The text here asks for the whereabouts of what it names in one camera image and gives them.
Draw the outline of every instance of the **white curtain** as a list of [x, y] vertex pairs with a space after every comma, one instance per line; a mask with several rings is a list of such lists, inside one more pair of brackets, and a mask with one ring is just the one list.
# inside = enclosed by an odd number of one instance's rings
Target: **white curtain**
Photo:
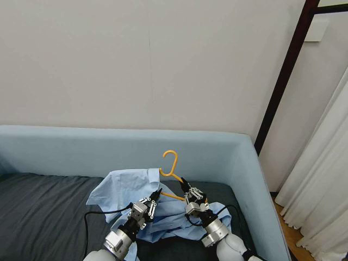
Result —
[[348, 69], [293, 171], [275, 199], [297, 246], [315, 260], [341, 261], [348, 251]]

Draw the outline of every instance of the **fabric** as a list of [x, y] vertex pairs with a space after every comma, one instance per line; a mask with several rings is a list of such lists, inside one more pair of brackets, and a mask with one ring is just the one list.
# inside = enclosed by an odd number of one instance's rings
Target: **fabric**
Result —
[[[2, 176], [0, 260], [81, 261], [86, 240], [83, 215], [91, 210], [100, 211], [98, 206], [86, 206], [85, 203], [102, 180], [99, 177], [36, 174]], [[174, 193], [179, 195], [181, 192], [178, 182], [164, 183]], [[212, 202], [232, 204], [240, 211], [229, 186], [213, 182], [191, 183], [206, 191]], [[235, 216], [233, 208], [229, 211]], [[106, 223], [104, 215], [89, 215], [88, 224], [88, 252], [99, 250], [112, 223]], [[244, 237], [248, 246], [254, 249], [243, 215], [241, 227], [237, 218], [232, 220], [232, 232]], [[214, 247], [204, 248], [200, 241], [179, 237], [161, 239], [156, 243], [137, 240], [137, 245], [141, 261], [218, 260]]]
[[[162, 188], [162, 192], [173, 194], [166, 185], [160, 183], [158, 169], [112, 171], [91, 192], [87, 204], [97, 204], [103, 211], [108, 212], [124, 208], [130, 201], [138, 201], [160, 188]], [[224, 207], [217, 202], [209, 205], [215, 213]], [[119, 225], [127, 221], [129, 211], [123, 212], [111, 230], [117, 230]], [[110, 222], [117, 215], [105, 215], [106, 222]], [[219, 219], [231, 230], [231, 215], [227, 209], [219, 214]], [[199, 219], [195, 218], [191, 220], [194, 223], [200, 222]], [[202, 227], [192, 226], [185, 218], [184, 202], [161, 195], [154, 213], [154, 222], [148, 223], [144, 230], [139, 231], [137, 238], [151, 243], [157, 242], [161, 238], [174, 236], [200, 240], [205, 233]], [[125, 260], [136, 260], [136, 252], [136, 243], [133, 243]]]
[[297, 246], [315, 260], [341, 261], [348, 250], [348, 69], [276, 202]]

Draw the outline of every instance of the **wooden floor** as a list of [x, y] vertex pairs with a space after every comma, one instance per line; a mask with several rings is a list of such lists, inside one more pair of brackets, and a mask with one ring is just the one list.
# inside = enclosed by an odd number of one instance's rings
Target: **wooden floor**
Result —
[[279, 214], [282, 211], [283, 207], [279, 206], [275, 202], [274, 202], [274, 205], [276, 207], [278, 217], [284, 231], [285, 239], [287, 240], [287, 243], [288, 243], [288, 247], [290, 248], [294, 256], [299, 261], [314, 261], [314, 258], [310, 255], [310, 253], [306, 249], [304, 249], [303, 247], [296, 246], [296, 242], [302, 238], [302, 235], [299, 230], [290, 228], [288, 227], [287, 224], [285, 224], [283, 218]]

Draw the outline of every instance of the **dark gray bedsheet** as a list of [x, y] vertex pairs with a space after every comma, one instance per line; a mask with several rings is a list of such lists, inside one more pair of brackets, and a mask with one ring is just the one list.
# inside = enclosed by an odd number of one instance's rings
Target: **dark gray bedsheet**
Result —
[[[102, 178], [14, 174], [0, 180], [0, 260], [6, 261], [80, 261], [83, 259], [85, 230], [83, 214], [100, 210], [86, 206], [90, 191]], [[177, 182], [164, 182], [181, 195]], [[233, 191], [220, 183], [191, 182], [209, 196], [209, 201], [238, 207]], [[232, 231], [242, 236], [235, 210]], [[242, 216], [243, 235], [254, 250]], [[102, 248], [110, 231], [104, 215], [90, 215], [89, 248]], [[217, 260], [215, 247], [204, 248], [200, 241], [169, 238], [150, 244], [138, 240], [138, 257], [147, 260]]]

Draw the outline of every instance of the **bed frame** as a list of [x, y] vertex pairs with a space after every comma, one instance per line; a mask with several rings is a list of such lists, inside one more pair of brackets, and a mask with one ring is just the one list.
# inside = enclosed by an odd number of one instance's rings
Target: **bed frame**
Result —
[[99, 176], [111, 170], [171, 168], [189, 181], [229, 185], [258, 254], [290, 260], [288, 248], [249, 136], [223, 132], [0, 126], [0, 175]]

